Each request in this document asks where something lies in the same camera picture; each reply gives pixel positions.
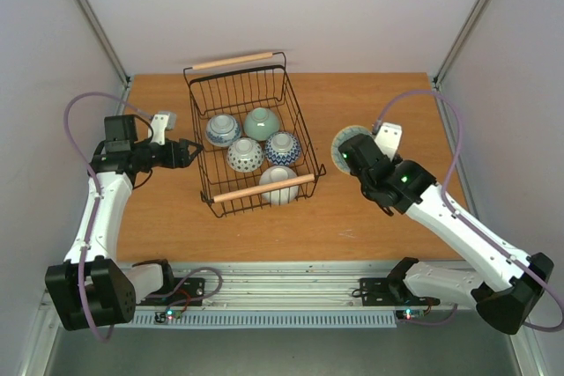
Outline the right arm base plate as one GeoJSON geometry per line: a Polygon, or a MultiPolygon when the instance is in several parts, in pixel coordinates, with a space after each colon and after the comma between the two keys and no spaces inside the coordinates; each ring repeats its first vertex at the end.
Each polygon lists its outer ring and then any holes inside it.
{"type": "Polygon", "coordinates": [[[440,300],[428,297],[417,297],[408,293],[397,298],[389,288],[388,280],[384,277],[364,277],[359,280],[359,286],[352,290],[351,296],[360,299],[363,306],[438,306],[440,300]]]}

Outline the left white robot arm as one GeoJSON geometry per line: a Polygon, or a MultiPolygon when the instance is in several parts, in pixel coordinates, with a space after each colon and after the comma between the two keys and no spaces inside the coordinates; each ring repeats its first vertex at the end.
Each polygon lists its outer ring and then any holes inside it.
{"type": "Polygon", "coordinates": [[[144,299],[166,304],[176,296],[178,283],[167,260],[123,270],[116,262],[117,241],[137,175],[156,167],[186,168],[203,147],[167,138],[176,120],[171,112],[159,112],[146,123],[145,139],[137,136],[140,119],[134,114],[105,118],[105,138],[88,163],[88,198],[78,233],[63,262],[47,269],[48,293],[69,331],[127,323],[144,299]]]}

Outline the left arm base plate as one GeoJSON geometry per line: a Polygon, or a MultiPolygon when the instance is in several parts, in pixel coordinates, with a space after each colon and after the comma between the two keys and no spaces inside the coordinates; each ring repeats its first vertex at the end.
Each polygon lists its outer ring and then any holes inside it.
{"type": "Polygon", "coordinates": [[[188,278],[173,295],[166,298],[145,298],[140,306],[169,306],[179,301],[181,306],[185,306],[190,298],[189,306],[201,306],[201,296],[205,294],[205,280],[202,277],[188,278]]]}

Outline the red patterned bowl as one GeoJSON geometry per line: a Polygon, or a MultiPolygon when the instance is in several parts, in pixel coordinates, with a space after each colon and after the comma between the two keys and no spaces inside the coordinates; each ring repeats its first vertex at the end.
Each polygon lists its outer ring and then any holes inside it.
{"type": "Polygon", "coordinates": [[[290,166],[301,156],[301,144],[293,134],[279,131],[266,140],[264,153],[274,166],[290,166]]]}

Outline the blue floral bowl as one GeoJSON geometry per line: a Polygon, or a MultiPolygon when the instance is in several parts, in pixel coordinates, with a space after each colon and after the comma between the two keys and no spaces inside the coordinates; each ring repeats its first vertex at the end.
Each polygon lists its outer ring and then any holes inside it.
{"type": "Polygon", "coordinates": [[[217,147],[228,147],[241,137],[241,125],[230,114],[217,114],[206,124],[205,137],[217,147]]]}

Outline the pink patterned bowl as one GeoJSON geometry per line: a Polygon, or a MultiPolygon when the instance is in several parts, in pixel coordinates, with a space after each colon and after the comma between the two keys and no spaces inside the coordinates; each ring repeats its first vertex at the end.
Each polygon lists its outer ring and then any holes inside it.
{"type": "Polygon", "coordinates": [[[264,162],[263,149],[252,138],[239,138],[228,147],[226,162],[235,172],[252,173],[264,162]]]}

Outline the celadon green bowl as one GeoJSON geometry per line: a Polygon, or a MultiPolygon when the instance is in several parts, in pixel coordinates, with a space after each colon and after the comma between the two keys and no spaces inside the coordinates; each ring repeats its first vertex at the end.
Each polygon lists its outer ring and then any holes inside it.
{"type": "Polygon", "coordinates": [[[269,108],[257,107],[247,114],[243,129],[247,137],[262,142],[279,131],[280,121],[269,108]]]}

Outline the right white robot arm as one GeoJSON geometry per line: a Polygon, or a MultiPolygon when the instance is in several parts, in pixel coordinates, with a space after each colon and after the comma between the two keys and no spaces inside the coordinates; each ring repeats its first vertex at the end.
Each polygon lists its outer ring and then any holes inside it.
{"type": "Polygon", "coordinates": [[[553,261],[511,246],[448,195],[436,178],[412,160],[386,155],[369,131],[349,127],[335,136],[331,156],[358,179],[363,196],[388,216],[404,214],[448,244],[470,272],[437,268],[405,257],[388,274],[390,295],[473,308],[496,330],[516,334],[548,291],[553,261]]]}

